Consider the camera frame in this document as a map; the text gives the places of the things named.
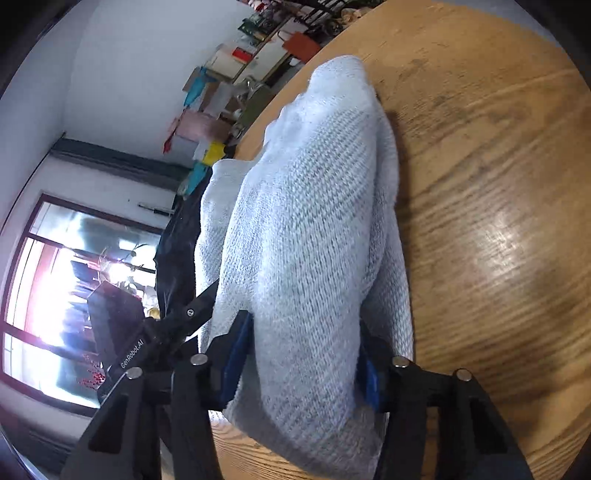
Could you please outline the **grey knit sweater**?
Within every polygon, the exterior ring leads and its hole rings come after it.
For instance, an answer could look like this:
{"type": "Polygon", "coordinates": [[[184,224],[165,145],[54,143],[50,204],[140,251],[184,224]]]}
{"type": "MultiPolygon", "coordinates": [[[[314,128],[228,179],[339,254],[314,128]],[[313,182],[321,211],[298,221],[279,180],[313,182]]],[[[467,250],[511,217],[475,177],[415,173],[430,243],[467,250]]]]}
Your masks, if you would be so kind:
{"type": "Polygon", "coordinates": [[[362,61],[341,56],[267,126],[259,157],[214,164],[201,200],[197,289],[218,287],[201,345],[253,317],[224,415],[311,474],[376,470],[384,420],[356,389],[361,327],[414,354],[398,186],[391,124],[362,61]]]}

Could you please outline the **orange paper bag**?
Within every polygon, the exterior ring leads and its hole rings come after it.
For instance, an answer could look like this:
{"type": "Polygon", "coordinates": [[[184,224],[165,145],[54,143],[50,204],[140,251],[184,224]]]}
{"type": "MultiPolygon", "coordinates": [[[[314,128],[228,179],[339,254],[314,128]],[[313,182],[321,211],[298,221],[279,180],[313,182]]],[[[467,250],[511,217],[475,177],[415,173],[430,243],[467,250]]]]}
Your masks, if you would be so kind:
{"type": "Polygon", "coordinates": [[[283,49],[296,57],[297,60],[308,63],[311,58],[314,58],[322,50],[322,47],[304,33],[294,32],[287,41],[283,42],[283,49]]]}

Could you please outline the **olive green crate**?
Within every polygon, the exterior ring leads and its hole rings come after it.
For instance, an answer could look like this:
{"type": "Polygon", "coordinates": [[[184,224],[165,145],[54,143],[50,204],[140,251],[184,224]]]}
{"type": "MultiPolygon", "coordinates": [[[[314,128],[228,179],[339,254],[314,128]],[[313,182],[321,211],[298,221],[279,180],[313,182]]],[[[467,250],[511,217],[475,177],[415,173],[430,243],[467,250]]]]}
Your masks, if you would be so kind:
{"type": "Polygon", "coordinates": [[[273,91],[265,84],[249,91],[242,103],[242,113],[239,114],[236,125],[243,131],[249,129],[273,98],[273,91]]]}

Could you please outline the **black garment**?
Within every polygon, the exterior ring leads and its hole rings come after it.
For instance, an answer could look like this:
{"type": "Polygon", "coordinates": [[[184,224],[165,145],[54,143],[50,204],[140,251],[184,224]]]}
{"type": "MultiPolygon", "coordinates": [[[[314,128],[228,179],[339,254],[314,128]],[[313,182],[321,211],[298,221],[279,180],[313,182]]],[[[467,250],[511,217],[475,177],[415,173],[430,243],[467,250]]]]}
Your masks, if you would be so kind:
{"type": "Polygon", "coordinates": [[[178,204],[160,236],[154,257],[160,318],[184,307],[197,296],[194,250],[201,231],[201,199],[211,175],[212,170],[207,169],[204,179],[178,204]]]}

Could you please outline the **teal suitcase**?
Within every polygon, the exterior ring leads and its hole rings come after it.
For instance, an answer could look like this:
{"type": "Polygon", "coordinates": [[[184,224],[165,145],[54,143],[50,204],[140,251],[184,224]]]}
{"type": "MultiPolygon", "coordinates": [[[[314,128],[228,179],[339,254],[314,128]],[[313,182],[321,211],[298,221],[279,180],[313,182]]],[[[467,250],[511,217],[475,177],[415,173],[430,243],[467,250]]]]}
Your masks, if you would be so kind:
{"type": "Polygon", "coordinates": [[[183,196],[189,196],[208,174],[211,174],[211,166],[202,162],[195,162],[190,174],[185,179],[183,196]]]}

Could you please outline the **red berry branches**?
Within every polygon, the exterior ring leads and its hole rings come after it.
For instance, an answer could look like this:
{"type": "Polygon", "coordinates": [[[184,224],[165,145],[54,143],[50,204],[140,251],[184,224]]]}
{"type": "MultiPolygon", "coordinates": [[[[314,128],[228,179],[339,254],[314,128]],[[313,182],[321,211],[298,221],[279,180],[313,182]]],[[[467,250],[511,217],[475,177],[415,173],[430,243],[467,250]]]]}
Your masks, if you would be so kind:
{"type": "Polygon", "coordinates": [[[82,365],[85,373],[78,378],[78,383],[88,389],[97,391],[106,379],[102,363],[92,355],[84,355],[82,365]]]}

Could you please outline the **pink suitcase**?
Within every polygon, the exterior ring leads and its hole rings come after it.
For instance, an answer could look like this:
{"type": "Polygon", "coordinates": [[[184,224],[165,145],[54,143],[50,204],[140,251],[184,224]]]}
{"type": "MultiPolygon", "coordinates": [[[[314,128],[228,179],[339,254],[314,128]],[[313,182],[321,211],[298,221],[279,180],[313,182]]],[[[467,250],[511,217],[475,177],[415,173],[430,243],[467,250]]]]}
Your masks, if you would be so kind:
{"type": "Polygon", "coordinates": [[[230,129],[231,125],[223,120],[187,109],[182,112],[175,133],[192,142],[204,140],[224,143],[228,140],[230,129]]]}

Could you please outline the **dark grey curtain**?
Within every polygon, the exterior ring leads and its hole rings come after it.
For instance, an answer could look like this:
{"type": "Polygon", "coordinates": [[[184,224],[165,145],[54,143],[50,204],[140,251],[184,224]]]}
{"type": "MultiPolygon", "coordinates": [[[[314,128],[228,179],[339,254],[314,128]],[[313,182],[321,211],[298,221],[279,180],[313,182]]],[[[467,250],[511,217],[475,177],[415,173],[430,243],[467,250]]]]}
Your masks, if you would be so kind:
{"type": "Polygon", "coordinates": [[[172,192],[178,189],[191,172],[190,168],[182,165],[64,137],[52,145],[49,154],[59,160],[172,192]]]}

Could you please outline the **yellow bag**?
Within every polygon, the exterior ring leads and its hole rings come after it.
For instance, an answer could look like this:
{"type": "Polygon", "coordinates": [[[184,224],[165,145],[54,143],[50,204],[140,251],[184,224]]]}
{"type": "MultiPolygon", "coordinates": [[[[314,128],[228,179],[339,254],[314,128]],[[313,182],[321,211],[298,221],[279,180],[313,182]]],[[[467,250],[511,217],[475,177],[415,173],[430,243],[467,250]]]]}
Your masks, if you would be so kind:
{"type": "Polygon", "coordinates": [[[215,164],[217,161],[221,160],[225,156],[224,147],[225,145],[223,143],[216,141],[211,142],[201,162],[204,163],[204,165],[211,167],[213,164],[215,164]]]}

